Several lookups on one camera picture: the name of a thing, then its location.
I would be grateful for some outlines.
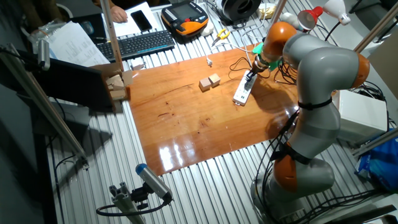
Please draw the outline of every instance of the person's hand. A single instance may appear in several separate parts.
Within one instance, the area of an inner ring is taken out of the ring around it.
[[[111,14],[114,22],[127,22],[127,13],[119,6],[113,6],[111,8]]]

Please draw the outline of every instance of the black tape roll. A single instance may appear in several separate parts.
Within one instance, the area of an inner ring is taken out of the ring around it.
[[[223,14],[231,21],[239,21],[253,15],[261,0],[222,0]]]

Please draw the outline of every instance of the person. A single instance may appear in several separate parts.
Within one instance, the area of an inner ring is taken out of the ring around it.
[[[92,1],[94,5],[101,7],[100,0],[92,0]],[[114,3],[112,2],[112,0],[108,1],[109,1],[109,6],[111,8],[112,19],[114,22],[118,23],[127,22],[127,13],[125,12],[125,9],[129,9],[144,2],[144,0],[113,0]],[[161,0],[148,0],[147,2],[150,7],[167,3],[164,1],[161,2]]]

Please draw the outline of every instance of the orange controller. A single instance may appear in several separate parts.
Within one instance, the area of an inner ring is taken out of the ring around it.
[[[162,19],[172,32],[186,37],[199,33],[209,21],[206,12],[193,2],[182,2],[162,9]]]

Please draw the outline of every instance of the smartphone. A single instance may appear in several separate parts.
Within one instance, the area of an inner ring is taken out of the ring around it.
[[[133,12],[131,17],[134,19],[141,32],[152,29],[150,22],[147,20],[146,16],[141,10]]]

